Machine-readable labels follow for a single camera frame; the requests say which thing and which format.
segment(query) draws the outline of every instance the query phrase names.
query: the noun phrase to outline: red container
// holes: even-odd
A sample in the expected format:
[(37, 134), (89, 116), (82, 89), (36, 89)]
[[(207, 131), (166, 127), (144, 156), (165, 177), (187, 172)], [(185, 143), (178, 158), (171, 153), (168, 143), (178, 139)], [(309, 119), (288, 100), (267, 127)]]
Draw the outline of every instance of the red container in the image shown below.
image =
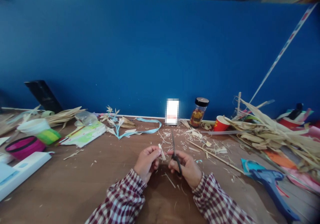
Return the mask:
[(216, 123), (214, 124), (213, 131), (225, 131), (230, 123), (225, 120), (226, 117), (217, 116)]
[(34, 152), (42, 152), (46, 148), (38, 138), (29, 136), (10, 143), (5, 148), (6, 152), (22, 161)]
[(296, 128), (298, 126), (303, 125), (304, 122), (298, 122), (298, 121), (291, 120), (288, 117), (284, 117), (279, 121), (279, 124), (289, 128), (289, 129), (293, 129), (293, 128)]

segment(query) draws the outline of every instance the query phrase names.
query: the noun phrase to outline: wooden workbench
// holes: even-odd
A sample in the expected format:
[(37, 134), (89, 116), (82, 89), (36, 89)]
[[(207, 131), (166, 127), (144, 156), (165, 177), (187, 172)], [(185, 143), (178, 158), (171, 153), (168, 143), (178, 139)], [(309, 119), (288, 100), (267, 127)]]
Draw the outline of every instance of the wooden workbench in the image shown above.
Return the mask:
[[(158, 127), (156, 123), (143, 123), (137, 120), (134, 122), (138, 125), (138, 130), (146, 128), (151, 130)], [(74, 129), (73, 123), (70, 123), (61, 131), (61, 135), (65, 136)], [(182, 133), (187, 128), (182, 124), (180, 128), (163, 125), (160, 133), (163, 133), (164, 129), (173, 129), (176, 149), (183, 150), (180, 142), (186, 143)], [(213, 136), (213, 138), (220, 146), (223, 144), (230, 146), (227, 155), (240, 169), (242, 169), (240, 158), (255, 160), (268, 169), (274, 169), (256, 154), (240, 149), (239, 143), (231, 137)], [(150, 145), (156, 146), (159, 143), (162, 143), (162, 139), (157, 133), (132, 135), (130, 138), (124, 137), (120, 140), (106, 133), (85, 146), (83, 152), (65, 161), (64, 158), (77, 151), (75, 146), (49, 147), (49, 151), (55, 151), (52, 159), (5, 198), (5, 200), (11, 198), (9, 201), (0, 203), (1, 224), (84, 223), (105, 199), (106, 189), (133, 168), (138, 154), (144, 148)], [(171, 144), (162, 145), (164, 150), (168, 150), (169, 148), (165, 149), (165, 147), (169, 146)], [(213, 157), (210, 160), (216, 164), (206, 160), (202, 151), (198, 153), (187, 150), (186, 152), (196, 160), (202, 160), (203, 163), (198, 164), (200, 169), (206, 174), (213, 172), (226, 193), (258, 223), (286, 223), (263, 185)], [(185, 180), (179, 180), (176, 175), (171, 174), (167, 164), (168, 162), (160, 162), (159, 171), (151, 176), (148, 187), (144, 191), (146, 203), (136, 223), (205, 223), (193, 202), (188, 184)], [(164, 173), (169, 175), (175, 185), (179, 185), (180, 188), (182, 185), (187, 196), (178, 188), (175, 189), (168, 178), (162, 176)], [(282, 181), (280, 187), (290, 196), (290, 199), (286, 198), (286, 202), (301, 217), (303, 223), (308, 223), (305, 217), (312, 220), (310, 216), (318, 212), (315, 204), (319, 199), (288, 181)]]

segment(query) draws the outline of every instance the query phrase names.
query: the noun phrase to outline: red plaid shirt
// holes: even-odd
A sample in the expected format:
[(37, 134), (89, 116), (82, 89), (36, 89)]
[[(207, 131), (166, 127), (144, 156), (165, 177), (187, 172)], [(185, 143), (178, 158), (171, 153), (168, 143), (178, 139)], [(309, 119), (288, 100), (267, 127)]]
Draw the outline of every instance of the red plaid shirt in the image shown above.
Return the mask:
[[(107, 190), (106, 200), (92, 213), (86, 224), (134, 223), (145, 198), (147, 187), (133, 169)], [(220, 187), (213, 174), (205, 175), (193, 190), (194, 202), (208, 223), (254, 223)]]

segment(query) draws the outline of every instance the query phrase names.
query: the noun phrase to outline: blue glue gun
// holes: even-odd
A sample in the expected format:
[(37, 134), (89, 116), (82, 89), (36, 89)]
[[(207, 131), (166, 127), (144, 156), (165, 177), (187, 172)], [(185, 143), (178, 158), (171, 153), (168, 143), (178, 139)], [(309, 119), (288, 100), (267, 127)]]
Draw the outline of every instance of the blue glue gun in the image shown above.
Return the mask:
[(286, 218), (288, 223), (300, 221), (298, 215), (286, 204), (276, 187), (276, 181), (281, 181), (284, 178), (282, 173), (273, 170), (250, 170), (250, 173), (254, 180), (260, 181), (264, 185), (277, 209)]

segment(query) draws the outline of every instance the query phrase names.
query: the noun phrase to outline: black scissors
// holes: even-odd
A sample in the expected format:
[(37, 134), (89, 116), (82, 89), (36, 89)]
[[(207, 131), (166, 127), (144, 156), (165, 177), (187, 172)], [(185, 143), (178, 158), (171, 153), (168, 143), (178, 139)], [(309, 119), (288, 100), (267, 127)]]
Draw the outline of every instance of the black scissors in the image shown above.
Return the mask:
[(171, 131), (171, 134), (172, 134), (172, 143), (173, 143), (173, 155), (171, 156), (171, 159), (173, 159), (174, 161), (176, 161), (178, 163), (179, 172), (176, 171), (176, 173), (178, 174), (178, 177), (181, 177), (182, 176), (182, 170), (181, 170), (179, 158), (176, 156), (176, 149), (175, 149), (175, 146), (174, 146), (174, 139), (173, 139), (173, 132), (172, 131)]

